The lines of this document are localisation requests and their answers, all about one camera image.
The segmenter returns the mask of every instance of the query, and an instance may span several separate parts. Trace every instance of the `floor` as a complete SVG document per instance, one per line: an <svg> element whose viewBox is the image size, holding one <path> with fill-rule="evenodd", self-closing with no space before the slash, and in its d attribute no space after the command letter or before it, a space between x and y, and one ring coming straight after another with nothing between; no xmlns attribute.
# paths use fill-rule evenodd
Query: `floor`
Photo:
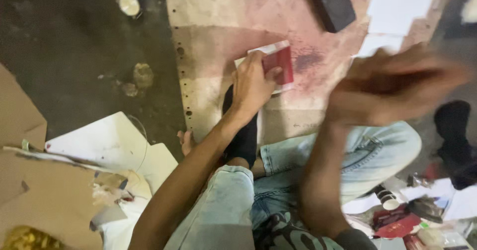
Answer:
<svg viewBox="0 0 477 250"><path fill-rule="evenodd" d="M165 0L139 2L144 13L133 20L115 0L0 0L0 62L48 121L47 139L123 111L182 160L176 133L186 125ZM154 83L131 97L123 88L137 63L150 65Z"/></svg>
<svg viewBox="0 0 477 250"><path fill-rule="evenodd" d="M474 79L452 92L443 103L464 100L470 103L472 111L467 127L467 138L477 145L477 24L461 24L460 12L467 0L450 0L433 35L431 44L453 59L466 63L474 73ZM443 139L438 136L433 119L434 113L409 121L420 134L423 149L418 158L404 169L399 177L405 178L414 172L423 172L432 162L441 162L437 155Z"/></svg>

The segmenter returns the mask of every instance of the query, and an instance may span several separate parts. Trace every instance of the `blurred hand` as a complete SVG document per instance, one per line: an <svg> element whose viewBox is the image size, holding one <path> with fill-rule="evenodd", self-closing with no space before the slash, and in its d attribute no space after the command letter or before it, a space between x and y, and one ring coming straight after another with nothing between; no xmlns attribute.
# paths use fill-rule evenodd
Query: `blurred hand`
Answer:
<svg viewBox="0 0 477 250"><path fill-rule="evenodd" d="M263 105L270 100L275 89L275 77L283 69L275 67L264 75L261 51L250 53L232 73L234 95L232 107L252 118Z"/></svg>
<svg viewBox="0 0 477 250"><path fill-rule="evenodd" d="M467 68L418 44L390 56L379 49L356 58L331 92L326 119L345 125L384 126L422 116L469 80Z"/></svg>

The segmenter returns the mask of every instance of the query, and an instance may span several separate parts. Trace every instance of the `brown cardboard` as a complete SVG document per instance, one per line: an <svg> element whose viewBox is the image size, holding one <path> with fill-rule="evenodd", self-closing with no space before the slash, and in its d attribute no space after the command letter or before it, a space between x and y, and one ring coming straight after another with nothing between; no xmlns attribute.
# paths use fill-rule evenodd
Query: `brown cardboard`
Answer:
<svg viewBox="0 0 477 250"><path fill-rule="evenodd" d="M2 64L0 109L0 148L21 147L21 141L27 139L35 148L44 149L46 120Z"/></svg>
<svg viewBox="0 0 477 250"><path fill-rule="evenodd" d="M94 170L49 160L27 160L5 151L0 152L0 162L21 171L29 187L26 193L1 205L1 242L7 230L28 225L77 249L102 248L101 236L89 230L90 220L101 209L92 205L90 184Z"/></svg>
<svg viewBox="0 0 477 250"><path fill-rule="evenodd" d="M0 248L7 230L29 225L74 249L101 249L100 235L89 230L101 209L92 205L95 171L1 150L23 139L43 149L45 134L46 120L0 64Z"/></svg>

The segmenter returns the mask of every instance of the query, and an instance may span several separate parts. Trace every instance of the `dirty floor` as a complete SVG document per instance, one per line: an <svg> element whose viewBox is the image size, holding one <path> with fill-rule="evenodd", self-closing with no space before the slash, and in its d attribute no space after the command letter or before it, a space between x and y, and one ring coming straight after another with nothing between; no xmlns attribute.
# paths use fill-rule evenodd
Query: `dirty floor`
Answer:
<svg viewBox="0 0 477 250"><path fill-rule="evenodd" d="M123 111L182 160L176 133L186 126L165 0L139 2L144 13L133 20L115 0L0 0L0 62L48 121L47 139ZM131 97L124 85L137 63L150 65L154 83Z"/></svg>

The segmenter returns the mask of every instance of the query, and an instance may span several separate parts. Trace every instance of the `light blue jeans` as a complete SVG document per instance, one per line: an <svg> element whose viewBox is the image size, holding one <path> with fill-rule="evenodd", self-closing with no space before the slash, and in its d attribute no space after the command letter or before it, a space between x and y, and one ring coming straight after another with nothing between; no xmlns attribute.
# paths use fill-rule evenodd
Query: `light blue jeans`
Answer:
<svg viewBox="0 0 477 250"><path fill-rule="evenodd" d="M261 147L266 176L253 181L243 167L223 166L173 233L165 249L254 249L253 234L271 214L297 208L297 187L316 134ZM421 138L405 122L355 127L341 172L342 204L370 191L412 162Z"/></svg>

